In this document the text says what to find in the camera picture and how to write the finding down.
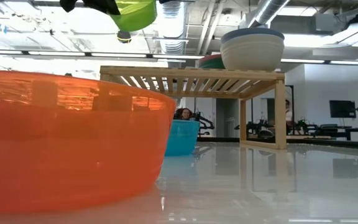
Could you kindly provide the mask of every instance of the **red bowl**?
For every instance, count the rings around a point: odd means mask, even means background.
[[[174,110],[148,90],[0,71],[0,213],[76,209],[151,188]]]

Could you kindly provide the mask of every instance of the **person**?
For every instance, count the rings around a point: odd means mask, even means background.
[[[285,121],[292,121],[292,110],[290,108],[291,103],[289,100],[285,100]]]
[[[188,108],[177,109],[173,119],[189,120],[193,117],[193,113]]]
[[[292,110],[291,110],[291,103],[289,100],[285,100],[285,121],[287,122],[287,134],[291,133],[292,127]]]

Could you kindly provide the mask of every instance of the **blue bowl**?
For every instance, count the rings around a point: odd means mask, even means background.
[[[234,30],[234,31],[230,31],[227,34],[224,34],[223,37],[221,38],[221,44],[226,43],[227,41],[236,38],[236,37],[240,37],[240,36],[244,36],[244,35],[252,35],[252,34],[269,34],[269,35],[275,35],[281,39],[284,39],[284,34],[272,30],[272,29],[268,29],[268,28],[246,28],[246,29],[238,29],[238,30]]]
[[[191,154],[196,147],[199,128],[198,121],[173,120],[165,156]]]

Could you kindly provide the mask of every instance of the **teal plastic tub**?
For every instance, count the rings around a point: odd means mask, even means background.
[[[196,147],[199,128],[198,121],[173,120],[165,156],[191,154]]]

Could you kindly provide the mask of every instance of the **ceiling duct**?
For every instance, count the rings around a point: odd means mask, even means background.
[[[160,28],[159,35],[167,38],[161,40],[160,45],[164,54],[183,54],[185,42],[182,40],[185,37],[185,18],[186,18],[186,3],[180,1],[170,1],[164,4],[159,4]]]
[[[247,23],[248,28],[269,24],[290,0],[261,0],[253,17]]]

